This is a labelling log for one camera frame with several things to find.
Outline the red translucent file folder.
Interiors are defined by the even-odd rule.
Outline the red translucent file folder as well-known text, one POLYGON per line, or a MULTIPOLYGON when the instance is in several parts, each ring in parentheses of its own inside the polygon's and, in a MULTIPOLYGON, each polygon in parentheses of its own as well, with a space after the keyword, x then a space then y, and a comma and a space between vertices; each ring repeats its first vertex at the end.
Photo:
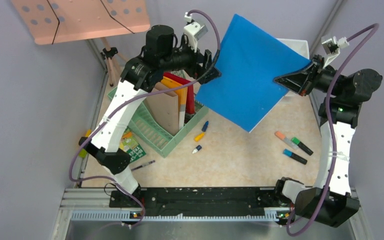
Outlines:
MULTIPOLYGON (((163 79, 161 83, 170 88, 177 88, 180 86, 184 86, 190 83, 189 80, 184 77, 180 77, 174 75, 173 73, 165 72, 163 74, 163 79)), ((179 108, 184 107, 184 111, 186 114, 194 115, 195 111, 195 97, 194 97, 194 86, 189 85, 188 87, 183 87, 181 89, 174 91, 180 97, 179 108)))

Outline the blue plastic folder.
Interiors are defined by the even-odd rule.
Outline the blue plastic folder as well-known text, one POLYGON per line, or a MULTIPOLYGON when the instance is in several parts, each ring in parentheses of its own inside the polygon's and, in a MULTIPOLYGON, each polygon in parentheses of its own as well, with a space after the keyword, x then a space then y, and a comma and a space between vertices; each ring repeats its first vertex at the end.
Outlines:
POLYGON ((201 85, 195 99, 250 133, 289 91, 274 78, 306 67, 309 58, 307 41, 277 39, 235 14, 215 65, 222 76, 201 85))

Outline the beige pressure file folder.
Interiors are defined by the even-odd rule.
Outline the beige pressure file folder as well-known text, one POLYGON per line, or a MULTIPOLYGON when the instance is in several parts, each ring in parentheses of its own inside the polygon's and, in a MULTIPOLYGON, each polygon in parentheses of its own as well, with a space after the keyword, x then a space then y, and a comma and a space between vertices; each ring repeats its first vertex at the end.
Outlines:
POLYGON ((164 130, 172 136, 178 133, 179 103, 178 96, 173 91, 148 96, 144 104, 155 122, 164 130))

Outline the green file rack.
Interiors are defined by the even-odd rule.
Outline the green file rack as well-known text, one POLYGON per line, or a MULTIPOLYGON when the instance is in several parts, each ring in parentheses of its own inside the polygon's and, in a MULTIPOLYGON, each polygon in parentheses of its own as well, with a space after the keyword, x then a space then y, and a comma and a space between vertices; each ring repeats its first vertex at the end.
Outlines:
POLYGON ((149 96, 127 127, 160 156, 167 157, 208 114, 195 99, 194 86, 149 96))

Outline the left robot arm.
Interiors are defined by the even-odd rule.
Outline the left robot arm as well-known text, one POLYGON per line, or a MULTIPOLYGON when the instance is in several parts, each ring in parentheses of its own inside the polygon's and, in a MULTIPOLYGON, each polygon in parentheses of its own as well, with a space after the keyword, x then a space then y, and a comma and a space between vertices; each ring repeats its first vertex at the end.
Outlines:
POLYGON ((221 40, 215 25, 216 52, 200 53, 198 39, 205 34, 205 26, 192 21, 183 28, 181 45, 174 48, 174 30, 167 25, 155 25, 146 33, 142 52, 130 59, 121 73, 116 94, 99 125, 88 136, 79 140, 79 148, 86 150, 111 176, 107 180, 122 192, 121 200, 129 207, 140 202, 139 183, 129 167, 130 155, 120 149, 120 140, 140 104, 147 98, 165 94, 166 90, 154 91, 154 87, 169 71, 184 70, 195 83, 206 84, 219 78, 215 67, 220 56, 221 40))

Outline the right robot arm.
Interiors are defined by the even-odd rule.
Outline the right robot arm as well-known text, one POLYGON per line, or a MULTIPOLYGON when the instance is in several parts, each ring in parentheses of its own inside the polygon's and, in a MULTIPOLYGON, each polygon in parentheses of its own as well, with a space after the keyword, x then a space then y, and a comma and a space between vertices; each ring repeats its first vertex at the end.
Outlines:
POLYGON ((290 177, 279 179, 273 192, 277 205, 292 204, 296 215, 333 228, 358 212, 360 201, 352 196, 349 183, 351 143, 362 104, 371 99, 382 80, 370 68, 348 76, 337 74, 320 55, 306 67, 274 79, 300 96, 312 90, 326 93, 332 87, 318 110, 322 145, 315 183, 308 187, 290 177))

